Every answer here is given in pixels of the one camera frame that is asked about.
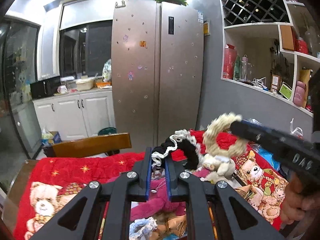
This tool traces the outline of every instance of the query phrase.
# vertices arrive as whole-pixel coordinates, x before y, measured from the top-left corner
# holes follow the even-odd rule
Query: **refrigerator door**
[[[158,144],[176,130],[195,129],[203,63],[198,11],[162,3]]]
[[[130,133],[132,149],[153,146],[156,2],[125,1],[112,25],[112,90],[117,132]]]

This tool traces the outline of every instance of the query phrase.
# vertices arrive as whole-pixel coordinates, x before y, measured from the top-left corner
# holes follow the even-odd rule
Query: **white cabinet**
[[[48,131],[58,131],[56,114],[53,108],[54,101],[55,99],[33,101],[41,130],[46,127]]]
[[[97,136],[106,127],[115,127],[112,92],[81,95],[81,107],[88,136]]]
[[[34,106],[40,128],[58,131],[63,141],[97,136],[101,129],[115,127],[112,91],[40,99]]]
[[[62,140],[87,138],[79,95],[55,99],[54,110]]]

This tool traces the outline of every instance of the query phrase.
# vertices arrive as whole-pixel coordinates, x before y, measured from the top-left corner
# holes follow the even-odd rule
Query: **metal screw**
[[[190,177],[190,173],[184,171],[184,172],[180,173],[180,177],[181,177],[182,179],[187,179],[187,178]]]
[[[217,186],[218,186],[219,188],[226,188],[226,187],[228,186],[228,183],[226,183],[226,182],[223,181],[223,180],[220,180],[220,181],[217,182]]]
[[[129,172],[127,173],[127,177],[128,177],[128,178],[135,178],[136,176],[137,176],[137,173],[134,172],[134,171],[129,171]]]
[[[91,181],[91,182],[89,183],[89,187],[90,187],[90,188],[97,188],[97,187],[99,187],[99,182],[97,182],[97,181]]]

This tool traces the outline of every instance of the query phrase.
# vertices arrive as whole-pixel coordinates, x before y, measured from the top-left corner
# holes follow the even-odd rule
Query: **refrigerator magnet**
[[[129,78],[129,80],[132,81],[132,80],[133,80],[133,77],[134,77],[133,72],[132,72],[132,71],[129,71],[129,73],[128,73],[128,78]]]

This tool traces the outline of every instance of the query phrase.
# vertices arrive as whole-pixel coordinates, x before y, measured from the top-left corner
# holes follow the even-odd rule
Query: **black microwave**
[[[60,76],[44,79],[30,84],[33,99],[47,98],[53,96],[61,86]]]

